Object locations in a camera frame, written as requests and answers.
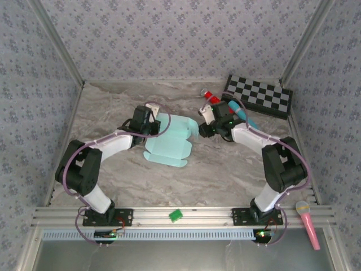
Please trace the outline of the teal paper box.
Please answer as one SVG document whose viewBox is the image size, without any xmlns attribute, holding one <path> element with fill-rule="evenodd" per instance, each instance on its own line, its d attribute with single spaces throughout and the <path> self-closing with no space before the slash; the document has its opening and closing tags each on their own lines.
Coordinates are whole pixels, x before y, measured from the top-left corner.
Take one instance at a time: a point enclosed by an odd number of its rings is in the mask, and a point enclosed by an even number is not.
<svg viewBox="0 0 361 271">
<path fill-rule="evenodd" d="M 197 122 L 189 117 L 168 116 L 166 113 L 159 113 L 156 119 L 161 122 L 160 130 L 164 134 L 146 140 L 144 158 L 178 168 L 186 166 L 192 150 L 188 139 L 199 136 Z"/>
</svg>

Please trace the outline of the cyan tube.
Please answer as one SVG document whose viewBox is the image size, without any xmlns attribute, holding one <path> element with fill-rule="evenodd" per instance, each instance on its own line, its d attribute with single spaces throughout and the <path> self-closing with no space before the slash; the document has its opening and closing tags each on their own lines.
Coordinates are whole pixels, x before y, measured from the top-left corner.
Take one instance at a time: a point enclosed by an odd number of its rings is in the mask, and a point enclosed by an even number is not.
<svg viewBox="0 0 361 271">
<path fill-rule="evenodd" d="M 239 119 L 244 121 L 243 123 L 239 124 L 237 127 L 242 128 L 242 129 L 247 129 L 247 126 L 246 126 L 246 123 L 245 123 L 245 121 L 246 121 L 246 113 L 245 113 L 245 111 L 239 106 L 238 103 L 236 103 L 233 100 L 228 102 L 228 106 L 238 116 Z M 251 126 L 254 129 L 257 129 L 257 130 L 259 129 L 258 125 L 250 118 L 248 118 L 248 124 L 249 124 L 249 126 Z"/>
</svg>

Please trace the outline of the black grey chess board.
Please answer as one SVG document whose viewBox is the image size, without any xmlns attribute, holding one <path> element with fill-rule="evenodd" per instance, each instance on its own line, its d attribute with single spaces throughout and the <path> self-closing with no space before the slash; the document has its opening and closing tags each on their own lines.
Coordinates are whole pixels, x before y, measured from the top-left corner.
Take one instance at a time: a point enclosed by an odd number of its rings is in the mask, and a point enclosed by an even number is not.
<svg viewBox="0 0 361 271">
<path fill-rule="evenodd" d="M 245 108 L 286 120 L 290 114 L 293 92 L 280 86 L 229 75 L 221 100 L 241 100 Z"/>
</svg>

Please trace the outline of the green plastic block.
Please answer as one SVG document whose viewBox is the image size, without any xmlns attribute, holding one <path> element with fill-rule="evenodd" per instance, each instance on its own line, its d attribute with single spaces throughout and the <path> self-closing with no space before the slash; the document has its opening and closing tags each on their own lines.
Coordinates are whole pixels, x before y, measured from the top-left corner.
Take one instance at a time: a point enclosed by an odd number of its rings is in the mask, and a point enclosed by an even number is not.
<svg viewBox="0 0 361 271">
<path fill-rule="evenodd" d="M 183 217 L 183 213 L 180 209 L 176 209 L 169 214 L 169 219 L 172 223 L 180 220 Z"/>
</svg>

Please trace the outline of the right circuit board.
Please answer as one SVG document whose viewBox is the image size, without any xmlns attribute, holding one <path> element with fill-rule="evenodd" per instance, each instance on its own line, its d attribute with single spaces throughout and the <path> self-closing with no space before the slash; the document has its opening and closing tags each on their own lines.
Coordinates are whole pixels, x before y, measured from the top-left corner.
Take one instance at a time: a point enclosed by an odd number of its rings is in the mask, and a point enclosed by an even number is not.
<svg viewBox="0 0 361 271">
<path fill-rule="evenodd" d="M 268 244 L 275 233 L 269 229 L 261 230 L 261 229 L 254 229 L 253 234 L 255 240 L 253 242 L 260 243 L 260 244 Z"/>
</svg>

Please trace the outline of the circuit board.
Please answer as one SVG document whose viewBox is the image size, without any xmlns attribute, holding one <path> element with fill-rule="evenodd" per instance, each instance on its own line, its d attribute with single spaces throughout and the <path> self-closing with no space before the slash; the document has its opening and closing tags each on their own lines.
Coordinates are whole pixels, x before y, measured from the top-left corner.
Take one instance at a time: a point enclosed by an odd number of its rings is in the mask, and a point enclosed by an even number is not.
<svg viewBox="0 0 361 271">
<path fill-rule="evenodd" d="M 269 229 L 261 230 L 261 229 L 254 229 L 253 234 L 255 240 L 253 242 L 260 243 L 260 244 L 268 244 L 275 233 Z"/>
<path fill-rule="evenodd" d="M 94 238 L 118 238 L 125 232 L 121 230 L 96 230 L 94 231 Z"/>
</svg>

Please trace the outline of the left circuit board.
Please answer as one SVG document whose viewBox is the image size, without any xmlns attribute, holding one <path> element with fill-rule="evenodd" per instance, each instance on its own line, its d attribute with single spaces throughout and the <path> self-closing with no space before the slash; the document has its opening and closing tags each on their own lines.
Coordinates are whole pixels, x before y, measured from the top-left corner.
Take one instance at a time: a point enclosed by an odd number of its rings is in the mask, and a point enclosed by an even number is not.
<svg viewBox="0 0 361 271">
<path fill-rule="evenodd" d="M 96 230 L 94 231 L 94 238 L 118 238 L 125 232 L 121 230 Z"/>
</svg>

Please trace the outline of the pink toy microphone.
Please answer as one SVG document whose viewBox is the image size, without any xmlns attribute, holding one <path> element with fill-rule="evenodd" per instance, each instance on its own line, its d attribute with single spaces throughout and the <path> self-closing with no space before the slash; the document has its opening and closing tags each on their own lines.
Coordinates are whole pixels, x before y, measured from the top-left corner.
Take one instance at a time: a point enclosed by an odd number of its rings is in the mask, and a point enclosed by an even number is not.
<svg viewBox="0 0 361 271">
<path fill-rule="evenodd" d="M 302 222 L 304 224 L 304 227 L 307 231 L 307 235 L 309 237 L 309 240 L 311 242 L 311 245 L 314 250 L 319 251 L 320 250 L 320 244 L 319 240 L 317 238 L 317 234 L 315 232 L 315 228 L 312 222 L 311 218 L 311 210 L 310 206 L 305 201 L 299 201 L 296 203 L 296 212 L 300 215 Z"/>
</svg>

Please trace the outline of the grey metal panel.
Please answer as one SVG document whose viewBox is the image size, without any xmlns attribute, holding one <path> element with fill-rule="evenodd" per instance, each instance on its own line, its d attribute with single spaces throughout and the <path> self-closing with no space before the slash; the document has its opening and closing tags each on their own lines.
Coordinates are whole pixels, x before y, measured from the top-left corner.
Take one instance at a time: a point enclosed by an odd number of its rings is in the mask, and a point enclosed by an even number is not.
<svg viewBox="0 0 361 271">
<path fill-rule="evenodd" d="M 282 241 L 126 241 L 99 248 L 83 241 L 44 241 L 34 271 L 335 271 L 325 248 Z"/>
</svg>

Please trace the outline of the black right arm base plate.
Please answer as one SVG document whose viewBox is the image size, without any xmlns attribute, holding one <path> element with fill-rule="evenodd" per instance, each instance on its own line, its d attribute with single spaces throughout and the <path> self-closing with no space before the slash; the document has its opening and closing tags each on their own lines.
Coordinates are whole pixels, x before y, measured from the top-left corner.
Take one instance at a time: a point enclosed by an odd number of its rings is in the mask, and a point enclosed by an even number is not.
<svg viewBox="0 0 361 271">
<path fill-rule="evenodd" d="M 270 220 L 273 225 L 283 225 L 283 217 L 280 210 L 272 209 L 268 212 L 260 212 L 255 208 L 233 208 L 231 217 L 234 226 L 266 226 Z"/>
</svg>

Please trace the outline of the aluminium mounting rail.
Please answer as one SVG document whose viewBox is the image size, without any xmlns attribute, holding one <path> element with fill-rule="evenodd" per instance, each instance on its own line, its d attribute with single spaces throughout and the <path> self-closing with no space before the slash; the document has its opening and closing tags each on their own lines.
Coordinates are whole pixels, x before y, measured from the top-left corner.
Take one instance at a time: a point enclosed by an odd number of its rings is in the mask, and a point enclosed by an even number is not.
<svg viewBox="0 0 361 271">
<path fill-rule="evenodd" d="M 231 209 L 234 207 L 126 207 L 132 208 L 132 229 L 223 229 L 223 228 L 264 228 L 261 225 L 234 227 Z M 171 222 L 169 214 L 177 208 L 183 217 Z M 294 207 L 282 207 L 285 210 L 288 227 L 302 228 L 301 216 Z M 31 227 L 43 229 L 71 229 L 78 207 L 38 207 L 34 211 Z M 316 228 L 337 225 L 331 206 L 311 205 L 311 218 Z"/>
</svg>

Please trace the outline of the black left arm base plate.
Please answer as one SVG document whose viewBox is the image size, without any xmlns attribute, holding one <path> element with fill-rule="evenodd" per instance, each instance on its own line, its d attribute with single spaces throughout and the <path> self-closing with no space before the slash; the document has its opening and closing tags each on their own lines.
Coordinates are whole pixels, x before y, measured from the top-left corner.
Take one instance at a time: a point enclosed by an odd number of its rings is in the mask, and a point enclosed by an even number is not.
<svg viewBox="0 0 361 271">
<path fill-rule="evenodd" d="M 90 209 L 85 211 L 83 218 L 83 226 L 132 226 L 133 223 L 133 209 L 130 208 L 114 208 L 108 210 L 104 214 L 100 214 Z"/>
</svg>

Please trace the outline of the aluminium frame post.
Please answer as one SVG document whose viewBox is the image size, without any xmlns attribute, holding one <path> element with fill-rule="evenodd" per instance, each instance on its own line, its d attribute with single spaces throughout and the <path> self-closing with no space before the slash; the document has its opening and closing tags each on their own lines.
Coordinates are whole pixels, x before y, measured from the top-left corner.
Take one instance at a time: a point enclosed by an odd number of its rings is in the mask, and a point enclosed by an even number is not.
<svg viewBox="0 0 361 271">
<path fill-rule="evenodd" d="M 283 87 L 287 87 L 297 67 L 299 66 L 302 58 L 307 52 L 317 32 L 322 26 L 325 18 L 327 17 L 330 9 L 334 5 L 335 0 L 320 0 L 317 8 L 315 9 L 307 27 L 301 36 L 290 61 L 288 62 L 281 78 L 280 83 Z"/>
<path fill-rule="evenodd" d="M 65 43 L 62 41 L 60 35 L 58 34 L 41 0 L 27 0 L 27 2 L 34 11 L 39 23 L 45 30 L 48 38 L 50 39 L 53 47 L 57 51 L 60 59 L 63 61 L 69 74 L 78 86 L 83 87 L 84 81 L 75 65 L 75 62 L 73 61 L 70 53 L 68 52 Z"/>
</svg>

